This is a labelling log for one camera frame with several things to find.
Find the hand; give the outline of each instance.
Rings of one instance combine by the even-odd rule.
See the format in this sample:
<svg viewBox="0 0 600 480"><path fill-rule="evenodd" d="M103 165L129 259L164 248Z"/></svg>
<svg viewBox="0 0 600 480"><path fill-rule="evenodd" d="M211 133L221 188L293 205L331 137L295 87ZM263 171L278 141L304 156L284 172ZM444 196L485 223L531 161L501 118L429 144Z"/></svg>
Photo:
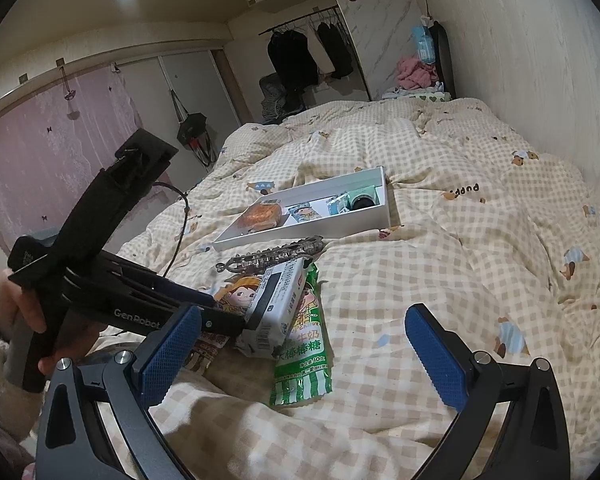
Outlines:
<svg viewBox="0 0 600 480"><path fill-rule="evenodd" d="M19 285L10 282L10 269L5 269L0 274L0 336L9 341L13 335L13 325L18 313L34 332L43 333L46 330L45 316L42 313L40 302L33 290L23 290ZM84 327L78 332L69 346L54 349L49 357L44 357L38 362L38 369L49 375L56 363L63 357L79 359L84 357L93 347L106 325L85 320Z"/></svg>

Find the white snack box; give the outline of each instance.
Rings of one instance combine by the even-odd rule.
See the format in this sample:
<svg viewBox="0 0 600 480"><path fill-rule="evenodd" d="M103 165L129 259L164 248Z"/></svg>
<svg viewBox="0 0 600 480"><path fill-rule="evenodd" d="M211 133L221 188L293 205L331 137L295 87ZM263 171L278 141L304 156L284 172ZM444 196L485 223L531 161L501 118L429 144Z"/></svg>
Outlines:
<svg viewBox="0 0 600 480"><path fill-rule="evenodd" d="M376 188L378 205L341 213L336 216L328 216L327 199L367 186ZM304 184L304 186L284 189L262 196L254 203L268 200L280 202L283 209L283 218L285 218L286 208L301 202L310 202L312 207L322 215L322 218L298 223L291 215L288 215L284 224L279 227L260 231L259 233L242 234L241 228L237 225L240 218L238 217L213 241L214 249L224 251L232 247L256 242L267 242L268 240L279 240L281 238L298 240L314 235L320 235L323 238L342 238L369 229L385 229L391 225L384 168L382 166L319 180L311 184Z"/></svg>
<svg viewBox="0 0 600 480"><path fill-rule="evenodd" d="M265 271L244 316L246 327L235 341L247 357L278 357L302 298L308 262L298 258Z"/></svg>

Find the black jacket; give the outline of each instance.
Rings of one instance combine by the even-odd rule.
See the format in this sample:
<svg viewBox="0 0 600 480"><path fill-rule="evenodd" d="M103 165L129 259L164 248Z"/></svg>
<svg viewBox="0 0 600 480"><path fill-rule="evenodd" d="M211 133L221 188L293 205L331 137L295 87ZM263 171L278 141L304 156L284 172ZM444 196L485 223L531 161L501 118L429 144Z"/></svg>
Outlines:
<svg viewBox="0 0 600 480"><path fill-rule="evenodd" d="M331 74L331 77L340 79L353 72L351 54L340 35L338 27L321 23L318 26L317 32L322 46L327 51L327 54L329 54L333 67L336 69Z"/></svg>
<svg viewBox="0 0 600 480"><path fill-rule="evenodd" d="M274 32L267 47L273 67L288 92L302 93L318 84L318 67L306 46L306 36L296 30Z"/></svg>

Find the green candy package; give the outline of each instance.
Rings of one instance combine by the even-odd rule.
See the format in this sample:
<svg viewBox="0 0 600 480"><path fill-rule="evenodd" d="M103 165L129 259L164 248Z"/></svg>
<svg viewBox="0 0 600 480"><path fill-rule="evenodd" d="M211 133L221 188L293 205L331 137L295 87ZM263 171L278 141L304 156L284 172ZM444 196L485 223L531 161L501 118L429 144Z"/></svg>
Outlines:
<svg viewBox="0 0 600 480"><path fill-rule="evenodd" d="M271 406L309 400L331 391L317 290L318 269L311 264L296 317L276 362Z"/></svg>

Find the pink blanket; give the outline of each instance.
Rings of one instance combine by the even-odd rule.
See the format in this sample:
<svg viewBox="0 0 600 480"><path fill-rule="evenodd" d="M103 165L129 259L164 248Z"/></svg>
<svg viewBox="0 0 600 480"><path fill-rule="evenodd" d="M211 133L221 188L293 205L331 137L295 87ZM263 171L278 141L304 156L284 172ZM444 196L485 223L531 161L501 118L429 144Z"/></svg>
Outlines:
<svg viewBox="0 0 600 480"><path fill-rule="evenodd" d="M427 88L438 80L436 66L421 62L417 57L402 57L398 62L398 86L411 90Z"/></svg>

